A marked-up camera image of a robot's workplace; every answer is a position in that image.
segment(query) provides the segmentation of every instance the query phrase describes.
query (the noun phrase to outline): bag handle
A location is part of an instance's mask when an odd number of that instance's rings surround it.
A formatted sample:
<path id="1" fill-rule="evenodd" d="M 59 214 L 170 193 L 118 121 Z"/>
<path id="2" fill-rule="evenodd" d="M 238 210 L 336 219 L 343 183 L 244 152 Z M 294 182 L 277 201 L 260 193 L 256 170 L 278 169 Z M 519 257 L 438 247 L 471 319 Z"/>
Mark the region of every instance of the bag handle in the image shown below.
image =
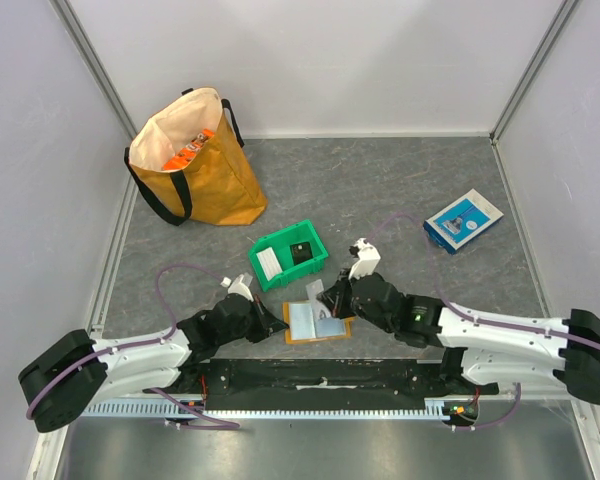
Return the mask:
<path id="1" fill-rule="evenodd" d="M 189 191 L 189 185 L 187 184 L 187 178 L 184 176 L 184 172 L 182 170 L 177 170 L 175 172 L 170 172 L 169 177 L 171 177 L 171 182 L 173 182 L 173 186 L 176 189 L 178 194 L 178 198 L 180 198 L 180 202 L 182 203 L 182 207 L 184 208 L 184 216 L 179 217 L 171 213 L 171 211 L 165 207 L 156 194 L 147 187 L 147 185 L 140 180 L 140 177 L 136 175 L 136 172 L 131 168 L 129 164 L 129 147 L 124 149 L 124 164 L 129 169 L 129 173 L 131 177 L 136 182 L 138 186 L 138 190 L 140 190 L 140 194 L 142 198 L 149 204 L 151 209 L 158 214 L 158 216 L 163 219 L 165 222 L 171 225 L 182 225 L 186 222 L 189 217 L 191 217 L 191 212 L 193 210 L 193 203 L 191 202 L 191 192 Z"/>
<path id="2" fill-rule="evenodd" d="M 193 88 L 187 88 L 184 92 L 182 92 L 182 95 L 186 95 L 187 93 L 191 92 L 193 92 Z M 236 140 L 238 140 L 238 145 L 240 145 L 240 148 L 244 147 L 244 140 L 242 139 L 242 135 L 240 135 L 240 129 L 238 128 L 238 122 L 236 121 L 236 116 L 233 113 L 231 102 L 226 98 L 223 98 L 222 108 L 229 110 L 229 113 L 231 114 L 231 126 L 233 127 L 233 133 L 236 134 Z"/>

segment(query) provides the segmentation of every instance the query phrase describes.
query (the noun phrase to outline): blue box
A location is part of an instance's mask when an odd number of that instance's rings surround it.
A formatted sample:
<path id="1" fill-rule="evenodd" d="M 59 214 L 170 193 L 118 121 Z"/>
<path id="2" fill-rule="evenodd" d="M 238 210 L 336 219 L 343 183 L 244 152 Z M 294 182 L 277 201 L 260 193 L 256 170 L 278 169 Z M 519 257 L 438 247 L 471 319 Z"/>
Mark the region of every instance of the blue box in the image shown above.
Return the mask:
<path id="1" fill-rule="evenodd" d="M 424 222 L 429 236 L 453 254 L 503 216 L 486 198 L 471 190 Z"/>

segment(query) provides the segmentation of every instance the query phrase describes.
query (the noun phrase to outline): gray floor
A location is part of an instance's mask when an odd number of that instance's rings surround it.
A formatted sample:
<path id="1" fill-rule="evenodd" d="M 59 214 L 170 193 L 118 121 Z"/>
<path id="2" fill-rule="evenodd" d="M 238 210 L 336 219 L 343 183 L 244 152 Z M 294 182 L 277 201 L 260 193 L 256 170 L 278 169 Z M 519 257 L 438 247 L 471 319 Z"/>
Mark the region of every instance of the gray floor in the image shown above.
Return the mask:
<path id="1" fill-rule="evenodd" d="M 188 222 L 172 227 L 138 196 L 106 317 L 105 337 L 149 333 L 168 325 L 153 286 L 161 267 L 190 262 L 229 277 L 252 272 L 247 251 L 255 240 L 309 218 L 330 258 L 319 274 L 262 295 L 265 304 L 280 315 L 283 301 L 306 298 L 306 283 L 322 278 L 325 286 L 330 286 L 339 269 L 351 262 L 348 246 L 368 235 L 391 213 L 406 210 L 426 218 L 471 188 L 505 216 L 455 256 L 436 250 L 444 289 L 454 301 L 478 309 L 540 314 L 488 139 L 266 140 L 248 142 L 245 151 L 270 202 L 267 211 L 251 226 L 215 227 Z M 378 271 L 385 278 L 403 292 L 434 295 L 419 232 L 398 220 L 374 243 L 383 257 Z M 161 285 L 179 318 L 213 306 L 224 295 L 212 279 L 195 271 L 169 273 Z M 258 345 L 235 342 L 221 348 L 218 356 L 438 358 L 440 351 L 407 347 L 363 320 L 356 320 L 353 336 L 347 340 L 289 346 L 279 334 Z"/>
<path id="2" fill-rule="evenodd" d="M 481 402 L 485 421 L 510 405 Z M 505 425 L 451 433 L 400 420 L 241 420 L 236 432 L 83 418 L 56 480 L 586 480 L 568 402 L 524 403 Z"/>

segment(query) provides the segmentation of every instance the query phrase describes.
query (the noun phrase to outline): green plastic bin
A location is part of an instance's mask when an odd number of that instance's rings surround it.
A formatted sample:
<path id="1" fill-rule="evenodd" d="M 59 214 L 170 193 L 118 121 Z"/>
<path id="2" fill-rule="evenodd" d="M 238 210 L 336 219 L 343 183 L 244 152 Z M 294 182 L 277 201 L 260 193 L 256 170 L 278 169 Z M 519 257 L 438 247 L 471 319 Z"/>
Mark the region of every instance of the green plastic bin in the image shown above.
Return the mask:
<path id="1" fill-rule="evenodd" d="M 302 242 L 310 243 L 313 258 L 299 265 L 294 265 L 293 258 L 291 257 L 291 245 Z M 276 254 L 278 263 L 280 263 L 280 267 L 282 268 L 282 273 L 279 273 L 271 280 L 267 280 L 260 266 L 260 261 L 256 256 L 269 247 L 273 248 L 273 252 Z M 289 282 L 293 282 L 300 277 L 319 272 L 324 267 L 324 261 L 328 256 L 329 253 L 324 248 L 310 220 L 303 220 L 295 225 L 264 236 L 258 239 L 255 245 L 251 247 L 251 250 L 249 250 L 249 260 L 251 261 L 251 265 L 253 265 L 253 270 L 256 272 L 263 292 L 271 288 L 284 287 Z"/>

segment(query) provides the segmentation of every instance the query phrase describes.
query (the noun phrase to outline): white panel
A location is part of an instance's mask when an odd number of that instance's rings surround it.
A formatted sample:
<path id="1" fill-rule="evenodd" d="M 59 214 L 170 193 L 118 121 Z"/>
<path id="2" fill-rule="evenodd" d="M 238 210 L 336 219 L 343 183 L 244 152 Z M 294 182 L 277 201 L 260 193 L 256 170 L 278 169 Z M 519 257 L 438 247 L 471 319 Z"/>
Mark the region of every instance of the white panel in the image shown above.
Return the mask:
<path id="1" fill-rule="evenodd" d="M 215 86 L 247 135 L 487 132 L 559 0 L 73 0 L 136 126 Z"/>
<path id="2" fill-rule="evenodd" d="M 118 213 L 117 119 L 48 2 L 0 1 L 0 479 L 36 441 L 17 375 L 85 325 Z"/>
<path id="3" fill-rule="evenodd" d="M 501 145 L 552 313 L 600 317 L 600 0 L 581 2 Z"/>

